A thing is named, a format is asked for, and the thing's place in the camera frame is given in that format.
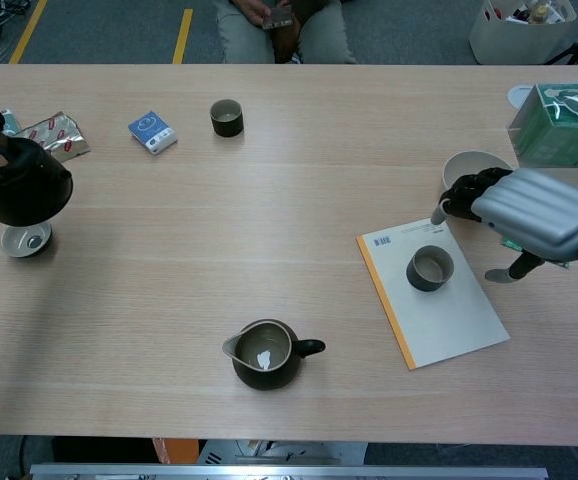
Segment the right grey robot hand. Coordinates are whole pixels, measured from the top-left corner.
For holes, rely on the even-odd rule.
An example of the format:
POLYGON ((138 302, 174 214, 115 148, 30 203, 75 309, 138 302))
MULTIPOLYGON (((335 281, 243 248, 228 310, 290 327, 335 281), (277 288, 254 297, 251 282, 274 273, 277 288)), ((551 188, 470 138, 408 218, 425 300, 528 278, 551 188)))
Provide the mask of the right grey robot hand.
POLYGON ((459 177, 440 197, 431 216, 481 223, 521 248, 505 269, 485 278, 513 283, 545 262, 578 260, 578 187, 536 169, 488 168, 459 177))

